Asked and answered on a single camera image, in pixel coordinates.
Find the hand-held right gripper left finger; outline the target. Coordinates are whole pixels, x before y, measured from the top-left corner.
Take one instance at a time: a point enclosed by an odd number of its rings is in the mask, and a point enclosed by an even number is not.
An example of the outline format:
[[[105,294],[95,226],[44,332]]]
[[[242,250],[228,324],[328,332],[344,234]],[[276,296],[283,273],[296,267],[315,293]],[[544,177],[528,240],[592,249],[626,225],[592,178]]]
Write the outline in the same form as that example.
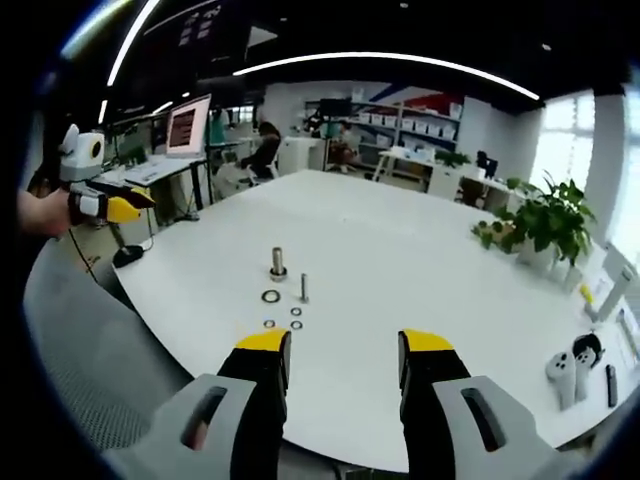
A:
[[[239,341],[217,374],[162,404],[146,434],[105,461],[120,479],[274,479],[287,419],[291,333]]]

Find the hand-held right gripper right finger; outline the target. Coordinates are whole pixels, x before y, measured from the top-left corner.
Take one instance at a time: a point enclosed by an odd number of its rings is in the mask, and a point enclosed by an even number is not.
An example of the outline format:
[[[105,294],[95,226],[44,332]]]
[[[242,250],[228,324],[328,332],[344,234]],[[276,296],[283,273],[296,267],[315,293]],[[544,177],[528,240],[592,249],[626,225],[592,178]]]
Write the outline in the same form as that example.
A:
[[[445,338],[398,333],[400,420],[412,479],[574,479],[581,457],[537,433],[530,411],[472,376]]]

